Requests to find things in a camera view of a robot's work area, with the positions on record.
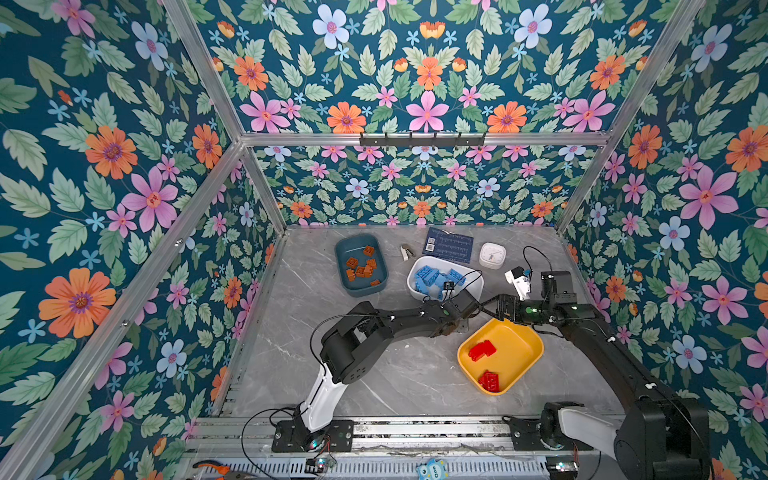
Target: pink flower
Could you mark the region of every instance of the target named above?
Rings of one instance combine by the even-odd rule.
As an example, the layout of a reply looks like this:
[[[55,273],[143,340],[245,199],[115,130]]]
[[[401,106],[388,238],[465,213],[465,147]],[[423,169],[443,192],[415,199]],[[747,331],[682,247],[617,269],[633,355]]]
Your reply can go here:
[[[458,180],[460,177],[466,177],[467,173],[464,171],[466,169],[466,165],[459,165],[458,162],[456,162],[453,164],[453,167],[448,167],[448,178]]]
[[[715,299],[704,302],[704,311],[714,312],[717,310],[717,319],[723,325],[727,325],[730,322],[731,313],[740,318],[746,318],[746,308],[737,303],[746,297],[746,289],[738,286],[728,291],[728,280],[726,277],[721,276],[717,279],[717,290],[711,285],[704,285],[701,287],[701,291],[704,295]]]
[[[736,200],[729,195],[720,195],[730,189],[736,183],[736,172],[728,172],[720,175],[715,183],[712,183],[712,169],[702,167],[699,170],[697,180],[699,187],[692,184],[685,184],[680,187],[680,196],[686,200],[693,200],[683,207],[680,212],[680,218],[693,218],[699,214],[699,223],[704,229],[709,230],[715,223],[714,209],[722,214],[735,212],[739,208]]]
[[[110,370],[115,375],[123,375],[125,373],[125,362],[120,360],[120,358],[126,356],[128,352],[131,351],[133,346],[134,344],[131,342],[121,343],[120,346],[114,351],[112,354],[112,360],[110,360],[109,363],[104,366],[104,369],[102,369],[98,374],[98,377],[96,377],[96,383],[94,384],[96,390],[101,390],[105,385],[107,385]]]
[[[746,348],[757,352],[746,358],[746,364],[754,369],[759,369],[768,361],[768,329],[764,326],[757,329],[757,338],[759,342],[751,336],[745,336],[741,339],[741,343]]]
[[[104,422],[101,423],[101,433],[112,427],[119,432],[123,428],[123,418],[134,416],[134,407],[128,405],[134,401],[134,394],[129,393],[123,398],[123,392],[118,390],[112,397],[112,405],[105,405],[99,409]]]
[[[384,12],[384,8],[386,8],[386,4],[388,3],[390,5],[394,5],[395,3],[397,3],[397,0],[377,0],[376,7],[382,12]]]
[[[536,175],[536,170],[538,170],[536,160],[531,160],[520,167],[520,173],[523,175],[523,178]]]
[[[128,236],[129,230],[136,230],[136,224],[131,221],[136,217],[136,212],[126,212],[123,204],[118,205],[117,212],[109,210],[107,217],[112,220],[109,224],[109,230],[112,232],[120,230],[120,236],[123,238]]]
[[[339,157],[346,158],[346,152],[344,151],[343,145],[330,145],[328,147],[323,147],[325,150],[323,150],[320,154],[323,156],[323,158],[331,157],[331,160],[333,163],[336,163],[339,161]]]
[[[470,147],[467,152],[467,158],[474,158],[475,165],[483,160],[491,160],[491,152],[496,149],[495,145],[483,145],[482,147]]]
[[[635,205],[640,203],[640,194],[648,191],[648,187],[642,184],[643,180],[645,180],[645,174],[639,174],[636,177],[634,174],[629,174],[629,181],[621,188],[621,191],[627,193],[624,196],[625,202],[629,203],[629,200],[632,200]]]
[[[266,131],[271,134],[278,132],[278,127],[288,127],[290,122],[285,118],[278,115],[280,112],[280,102],[278,100],[270,100],[266,107],[264,106],[264,99],[261,95],[255,91],[250,92],[250,101],[253,105],[242,104],[240,110],[249,117],[255,117],[250,121],[250,127],[253,131],[262,131],[266,127]]]
[[[190,292],[190,289],[184,286],[184,282],[172,283],[170,285],[170,295],[165,298],[166,302],[174,303],[174,310],[179,308],[179,303],[184,305],[187,303],[186,295]]]
[[[740,386],[739,390],[746,397],[739,402],[739,405],[747,410],[752,410],[755,420],[762,422],[768,416],[768,401],[765,399],[763,387],[755,384],[751,390],[746,386]]]
[[[142,232],[148,232],[154,227],[154,219],[165,228],[176,220],[176,209],[170,202],[176,198],[179,190],[173,185],[163,187],[163,174],[157,168],[149,170],[149,184],[139,174],[131,175],[131,183],[141,195],[128,194],[123,199],[123,205],[129,210],[143,210],[139,225]]]
[[[607,162],[605,162],[605,180],[608,181],[611,180],[611,183],[615,184],[616,180],[618,180],[618,176],[622,175],[625,172],[624,165],[624,154],[617,155],[616,152],[611,154],[611,159]]]
[[[401,170],[402,168],[397,168],[394,161],[389,162],[388,167],[382,167],[382,178],[386,177],[387,180],[391,180],[393,178],[400,178],[400,174],[397,172]]]
[[[382,90],[376,94],[376,98],[379,99],[380,107],[382,105],[386,105],[387,107],[392,107],[392,102],[397,101],[394,88],[390,88],[389,90],[387,90],[386,87],[382,87]]]
[[[280,113],[288,114],[288,118],[290,120],[293,120],[294,118],[301,118],[301,113],[299,112],[300,110],[301,105],[294,104],[292,98],[280,101]]]
[[[155,288],[154,292],[149,296],[147,299],[147,302],[144,304],[144,307],[142,307],[141,311],[138,315],[136,315],[136,318],[134,319],[134,322],[136,325],[141,325],[144,322],[144,313],[149,313],[150,315],[153,315],[157,313],[157,305],[152,303],[150,300],[154,300],[157,298],[157,295],[160,293],[159,288]]]
[[[637,225],[637,219],[639,217],[637,215],[633,215],[632,213],[628,213],[625,218],[621,219],[621,222],[624,224],[624,226],[621,228],[624,232],[627,232],[628,234],[633,234],[635,230],[639,227]]]
[[[410,104],[406,107],[408,113],[413,115],[411,124],[408,126],[409,130],[418,130],[424,127],[424,132],[429,131],[429,127],[433,130],[442,130],[442,120],[438,117],[445,115],[448,111],[448,105],[437,104],[435,105],[435,94],[431,90],[427,90],[422,94],[422,106],[417,104]]]
[[[181,170],[176,167],[176,159],[171,157],[170,159],[163,155],[161,157],[161,162],[155,165],[155,167],[163,172],[163,180],[168,180],[170,178],[170,181],[175,182],[176,181],[176,174],[180,173]]]
[[[384,156],[384,152],[380,151],[378,147],[360,147],[355,145],[355,150],[361,152],[357,155],[357,161],[368,161],[371,165],[376,163],[377,158]]]
[[[576,100],[568,100],[568,97],[563,98],[562,103],[554,106],[555,117],[565,118],[565,115],[572,114],[574,112],[574,104]]]
[[[463,95],[458,98],[458,101],[464,102],[464,108],[467,108],[469,105],[477,105],[478,99],[480,98],[480,94],[478,93],[477,87],[472,88],[465,88],[462,91]]]
[[[219,237],[227,231],[227,219],[221,216],[221,212],[215,217],[211,217],[214,221],[214,232],[218,233]]]
[[[693,298],[690,293],[686,292],[686,290],[688,290],[688,284],[678,283],[674,278],[672,279],[671,283],[672,286],[664,287],[664,291],[669,294],[667,302],[672,304],[677,303],[677,308],[683,308],[685,306],[685,302],[690,301],[690,299]]]
[[[87,36],[96,38],[93,28],[89,25],[96,22],[96,17],[84,8],[81,10],[80,7],[80,0],[58,0],[58,3],[51,5],[51,10],[67,20],[67,26],[73,35],[80,35],[82,30]]]
[[[626,326],[620,326],[616,332],[616,336],[618,337],[619,342],[627,345],[629,343],[629,337],[632,336],[632,332],[630,332]]]
[[[526,150],[527,147],[528,145],[505,145],[504,148],[507,150],[504,152],[502,157],[510,157],[509,160],[516,162],[518,161],[518,158],[528,156],[528,150]]]
[[[325,164],[321,165],[318,162],[315,162],[315,164],[312,167],[310,167],[310,170],[312,171],[313,177],[320,177],[321,180],[325,178],[326,175],[328,174],[328,169],[326,168],[326,165]]]
[[[614,108],[616,108],[616,105],[614,104],[603,105],[603,101],[605,101],[605,90],[598,92],[598,94],[592,98],[591,103],[587,103],[585,99],[579,98],[576,100],[574,106],[576,115],[571,115],[566,118],[563,125],[566,127],[573,127],[576,125],[574,131],[585,131],[587,126],[589,126],[589,129],[592,131],[600,130],[600,127],[603,126],[603,121],[600,117],[611,113]]]
[[[683,157],[683,166],[677,169],[677,172],[679,174],[682,174],[681,177],[682,181],[688,180],[688,177],[691,178],[691,180],[696,180],[696,177],[698,176],[698,170],[701,170],[701,168],[704,166],[701,162],[699,162],[699,156],[694,155],[691,158]]]

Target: blue toy figure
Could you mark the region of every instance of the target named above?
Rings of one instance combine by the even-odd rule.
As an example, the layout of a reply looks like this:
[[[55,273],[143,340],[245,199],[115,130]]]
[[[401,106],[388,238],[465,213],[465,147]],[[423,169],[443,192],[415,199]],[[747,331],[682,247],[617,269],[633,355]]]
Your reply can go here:
[[[443,480],[448,477],[445,473],[445,462],[435,460],[434,458],[426,465],[420,465],[416,471],[419,473],[419,480]]]

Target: floral wallpaper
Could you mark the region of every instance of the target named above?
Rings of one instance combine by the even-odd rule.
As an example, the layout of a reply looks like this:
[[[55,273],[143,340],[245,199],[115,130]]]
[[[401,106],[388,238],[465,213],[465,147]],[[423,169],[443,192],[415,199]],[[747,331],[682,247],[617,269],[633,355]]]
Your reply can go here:
[[[157,2],[5,2],[0,61],[4,455],[228,140]],[[119,468],[158,480],[170,471],[184,424],[205,415],[217,394],[268,257],[272,230],[241,170],[99,375],[40,478],[110,478]],[[164,447],[153,449],[161,437],[164,457]]]
[[[676,2],[221,0],[190,7],[254,132],[606,130]],[[643,111],[655,113],[648,97]]]
[[[766,33],[707,3],[568,232],[618,339],[709,409],[717,478],[768,475]]]

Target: green leaf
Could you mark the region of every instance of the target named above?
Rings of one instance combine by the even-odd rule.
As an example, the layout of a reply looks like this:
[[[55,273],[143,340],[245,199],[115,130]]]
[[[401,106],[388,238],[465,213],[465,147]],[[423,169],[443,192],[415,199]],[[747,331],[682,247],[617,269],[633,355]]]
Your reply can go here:
[[[42,180],[43,167],[48,164],[48,160],[37,137],[25,131],[8,129],[2,136],[2,146],[8,149],[19,167],[28,168],[38,180]]]

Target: white container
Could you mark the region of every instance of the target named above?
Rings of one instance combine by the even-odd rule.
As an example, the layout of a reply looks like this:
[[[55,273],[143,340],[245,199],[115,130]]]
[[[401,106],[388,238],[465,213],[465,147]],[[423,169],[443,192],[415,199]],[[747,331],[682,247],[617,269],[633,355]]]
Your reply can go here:
[[[411,296],[417,300],[423,300],[424,299],[424,293],[419,292],[416,290],[416,272],[418,272],[420,269],[422,269],[423,266],[430,266],[432,268],[436,268],[440,270],[443,273],[448,273],[451,271],[451,268],[459,272],[461,275],[467,275],[465,278],[464,285],[469,285],[470,282],[475,280],[476,277],[480,275],[480,272],[470,273],[474,268],[471,268],[469,266],[463,266],[459,265],[457,263],[449,262],[447,260],[443,260],[442,258],[438,257],[430,257],[430,256],[424,256],[420,257],[416,260],[416,262],[413,264],[413,268],[411,268],[411,271],[408,273],[408,277],[406,278],[406,282],[408,283],[408,290],[411,292]],[[482,295],[482,287],[485,285],[485,281],[482,277],[478,278],[476,281],[472,282],[472,285],[469,285],[467,291],[469,291],[472,296],[475,298],[475,300],[479,301],[480,296]],[[456,285],[456,292],[460,292],[464,289],[464,286]]]

